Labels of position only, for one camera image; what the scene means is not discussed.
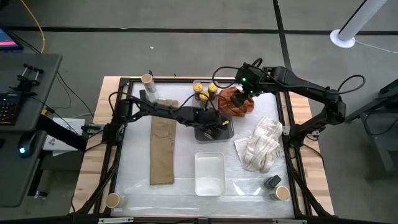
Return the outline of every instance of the crumpled white towel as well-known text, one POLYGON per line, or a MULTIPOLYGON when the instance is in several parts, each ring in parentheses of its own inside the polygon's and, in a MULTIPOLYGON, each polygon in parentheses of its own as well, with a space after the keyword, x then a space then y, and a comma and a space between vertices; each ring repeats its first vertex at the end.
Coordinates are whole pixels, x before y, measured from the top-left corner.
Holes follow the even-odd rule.
POLYGON ((242 167, 248 171, 269 172, 273 165, 282 124, 279 121, 263 117, 251 137, 235 140, 236 152, 242 167))

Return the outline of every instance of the desk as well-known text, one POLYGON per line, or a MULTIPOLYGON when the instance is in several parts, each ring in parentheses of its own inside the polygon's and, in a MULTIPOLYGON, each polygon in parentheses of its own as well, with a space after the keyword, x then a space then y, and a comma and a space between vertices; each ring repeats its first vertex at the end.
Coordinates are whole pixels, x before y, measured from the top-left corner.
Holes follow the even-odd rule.
MULTIPOLYGON (((108 96, 117 91, 119 86, 120 77, 104 77, 102 88, 99 94, 98 103, 96 107, 96 113, 93 122, 96 124, 106 124, 111 121, 111 110, 108 103, 108 96)), ((294 118, 296 123, 303 123, 310 119, 311 111, 308 104, 308 99, 294 93, 290 94, 294 118)), ((97 135, 88 141, 87 147, 94 146, 101 141, 101 136, 97 135)), ((305 143, 312 146, 316 150, 319 150, 318 143, 313 141, 305 140, 305 143)), ((73 198, 73 204, 76 209, 81 208, 83 204, 89 199, 91 194, 94 192, 100 180, 101 168, 103 165, 104 153, 106 145, 96 147, 84 156, 83 163, 80 170, 80 175, 76 185, 75 196, 73 198)), ((317 154, 310 149, 302 147, 302 161, 306 176, 308 188, 312 191, 312 194, 317 200, 323 205, 324 209, 330 213, 333 213, 333 207, 330 200, 330 194, 328 190, 328 184, 326 181, 325 171, 322 166, 322 160, 317 154)), ((114 154, 111 155, 110 165, 113 161, 114 154)), ((100 211, 104 209, 104 198, 108 194, 109 184, 104 190, 103 203, 101 204, 100 211)), ((303 200, 301 191, 297 187, 298 200, 301 211, 304 211, 303 200)))

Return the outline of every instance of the orange cloth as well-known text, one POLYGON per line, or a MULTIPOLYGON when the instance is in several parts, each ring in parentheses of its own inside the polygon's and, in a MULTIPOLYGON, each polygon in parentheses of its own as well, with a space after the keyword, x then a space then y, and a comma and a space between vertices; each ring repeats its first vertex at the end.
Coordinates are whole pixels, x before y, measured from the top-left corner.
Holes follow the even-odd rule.
POLYGON ((244 116, 247 112, 252 112, 254 109, 254 101, 251 97, 249 97, 244 104, 237 108, 234 103, 231 101, 231 96, 238 88, 229 87, 227 89, 222 90, 218 95, 218 109, 221 112, 227 113, 231 116, 244 116))

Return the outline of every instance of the computer monitor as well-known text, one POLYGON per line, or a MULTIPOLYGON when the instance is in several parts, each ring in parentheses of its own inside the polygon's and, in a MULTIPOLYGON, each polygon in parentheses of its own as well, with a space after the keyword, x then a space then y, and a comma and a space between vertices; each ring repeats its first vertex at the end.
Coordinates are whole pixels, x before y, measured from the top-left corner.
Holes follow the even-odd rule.
POLYGON ((22 50, 23 46, 10 37, 7 32, 0 28, 0 52, 22 50))

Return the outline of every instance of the clear plastic sheet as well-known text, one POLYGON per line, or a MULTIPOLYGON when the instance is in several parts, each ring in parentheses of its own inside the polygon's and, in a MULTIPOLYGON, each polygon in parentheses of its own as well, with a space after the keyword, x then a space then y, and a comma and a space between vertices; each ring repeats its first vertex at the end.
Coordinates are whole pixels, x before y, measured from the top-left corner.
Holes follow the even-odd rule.
MULTIPOLYGON (((180 105, 193 94, 191 83, 156 83, 160 98, 178 100, 180 105)), ((135 83, 132 94, 139 96, 144 87, 135 83)), ((270 172, 249 172, 242 168, 234 140, 248 137, 263 116, 279 119, 275 96, 263 94, 254 99, 254 111, 243 118, 234 117, 233 138, 226 142, 198 144, 193 128, 177 124, 172 185, 149 185, 149 146, 151 117, 130 123, 124 135, 115 192, 127 197, 124 208, 112 209, 112 216, 200 216, 200 217, 294 217, 291 198, 273 201, 262 183, 278 175, 280 185, 289 188, 286 163, 278 157, 270 172), (226 193, 220 197, 195 194, 195 154, 222 152, 225 158, 226 193)), ((194 98, 186 105, 196 105, 194 98)), ((283 151, 280 139, 279 152, 283 151)))

